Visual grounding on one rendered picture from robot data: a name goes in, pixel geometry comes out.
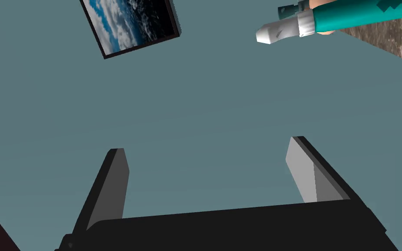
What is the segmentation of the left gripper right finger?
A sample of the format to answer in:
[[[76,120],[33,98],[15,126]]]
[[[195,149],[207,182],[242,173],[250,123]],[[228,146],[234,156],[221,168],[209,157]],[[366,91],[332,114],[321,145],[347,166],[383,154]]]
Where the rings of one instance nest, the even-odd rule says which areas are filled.
[[[286,163],[305,203],[350,199],[299,136],[290,138]]]

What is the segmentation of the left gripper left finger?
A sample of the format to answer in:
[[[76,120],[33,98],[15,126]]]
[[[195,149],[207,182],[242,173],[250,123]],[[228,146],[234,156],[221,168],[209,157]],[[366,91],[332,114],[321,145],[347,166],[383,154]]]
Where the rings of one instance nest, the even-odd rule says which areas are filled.
[[[94,223],[123,217],[129,167],[123,148],[110,149],[76,220],[72,234],[82,234]]]

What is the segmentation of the teal bottle with white cap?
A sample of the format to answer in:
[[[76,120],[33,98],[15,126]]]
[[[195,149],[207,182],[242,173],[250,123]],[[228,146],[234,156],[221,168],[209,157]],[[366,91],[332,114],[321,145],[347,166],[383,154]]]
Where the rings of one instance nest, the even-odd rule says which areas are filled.
[[[259,43],[402,19],[402,0],[335,0],[311,8],[307,0],[278,8],[279,21],[256,32]]]

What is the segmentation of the framed sky picture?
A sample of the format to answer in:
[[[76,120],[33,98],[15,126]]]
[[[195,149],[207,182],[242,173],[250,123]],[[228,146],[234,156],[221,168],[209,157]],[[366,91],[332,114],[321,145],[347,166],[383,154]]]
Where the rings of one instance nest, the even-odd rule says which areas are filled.
[[[173,0],[79,0],[104,59],[181,35]]]

